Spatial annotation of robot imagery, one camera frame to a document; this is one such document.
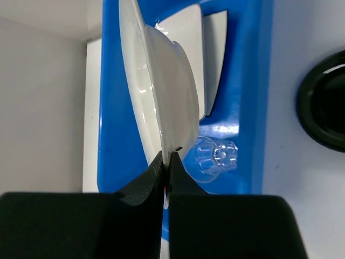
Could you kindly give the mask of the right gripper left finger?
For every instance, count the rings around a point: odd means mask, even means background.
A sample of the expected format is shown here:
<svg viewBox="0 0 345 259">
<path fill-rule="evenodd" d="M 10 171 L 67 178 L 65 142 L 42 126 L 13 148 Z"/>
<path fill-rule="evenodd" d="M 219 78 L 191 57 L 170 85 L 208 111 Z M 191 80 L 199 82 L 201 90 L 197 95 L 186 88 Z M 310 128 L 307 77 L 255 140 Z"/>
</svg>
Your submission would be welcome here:
<svg viewBox="0 0 345 259">
<path fill-rule="evenodd" d="M 1 258 L 159 258 L 164 166 L 115 193 L 1 196 Z"/>
</svg>

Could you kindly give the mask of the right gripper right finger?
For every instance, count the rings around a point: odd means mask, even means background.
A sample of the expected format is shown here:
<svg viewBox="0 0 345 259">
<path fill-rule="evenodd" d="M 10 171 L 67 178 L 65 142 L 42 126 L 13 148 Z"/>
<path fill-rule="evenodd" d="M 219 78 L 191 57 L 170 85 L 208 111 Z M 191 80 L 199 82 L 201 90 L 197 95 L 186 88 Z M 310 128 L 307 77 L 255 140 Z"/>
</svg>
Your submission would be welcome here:
<svg viewBox="0 0 345 259">
<path fill-rule="evenodd" d="M 169 175 L 171 258 L 307 258 L 297 221 L 273 195 L 212 195 L 173 153 Z"/>
</svg>

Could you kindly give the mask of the clear plastic cup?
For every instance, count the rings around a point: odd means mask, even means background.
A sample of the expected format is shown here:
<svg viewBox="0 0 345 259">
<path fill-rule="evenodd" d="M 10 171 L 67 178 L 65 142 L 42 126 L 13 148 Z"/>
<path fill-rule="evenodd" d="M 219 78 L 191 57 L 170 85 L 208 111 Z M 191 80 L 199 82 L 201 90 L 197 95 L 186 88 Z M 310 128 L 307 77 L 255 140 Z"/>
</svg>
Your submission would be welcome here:
<svg viewBox="0 0 345 259">
<path fill-rule="evenodd" d="M 198 183 L 211 183 L 237 169 L 238 147 L 233 141 L 199 136 L 184 159 L 187 173 Z"/>
</svg>

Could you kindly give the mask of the white round bowl plate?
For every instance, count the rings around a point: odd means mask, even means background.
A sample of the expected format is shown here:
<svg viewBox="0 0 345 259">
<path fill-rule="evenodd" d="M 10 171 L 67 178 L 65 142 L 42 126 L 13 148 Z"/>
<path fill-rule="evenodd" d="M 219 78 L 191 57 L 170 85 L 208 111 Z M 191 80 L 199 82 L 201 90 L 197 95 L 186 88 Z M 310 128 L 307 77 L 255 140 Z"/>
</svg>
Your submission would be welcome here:
<svg viewBox="0 0 345 259">
<path fill-rule="evenodd" d="M 162 153 L 184 159 L 199 128 L 195 80 L 178 42 L 146 24 L 137 1 L 119 1 L 119 27 L 130 99 L 144 154 L 151 163 Z"/>
</svg>

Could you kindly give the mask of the small rectangular white plate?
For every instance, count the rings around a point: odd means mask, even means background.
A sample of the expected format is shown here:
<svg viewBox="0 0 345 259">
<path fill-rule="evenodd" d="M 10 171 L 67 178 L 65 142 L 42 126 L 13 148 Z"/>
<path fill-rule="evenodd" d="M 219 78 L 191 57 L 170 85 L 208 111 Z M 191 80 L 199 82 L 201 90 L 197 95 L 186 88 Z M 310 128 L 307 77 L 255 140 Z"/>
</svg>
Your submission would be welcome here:
<svg viewBox="0 0 345 259">
<path fill-rule="evenodd" d="M 163 21 L 157 22 L 155 28 L 170 40 L 178 42 L 183 48 L 194 76 L 199 103 L 199 120 L 202 120 L 205 117 L 206 107 L 201 6 L 190 5 Z"/>
</svg>

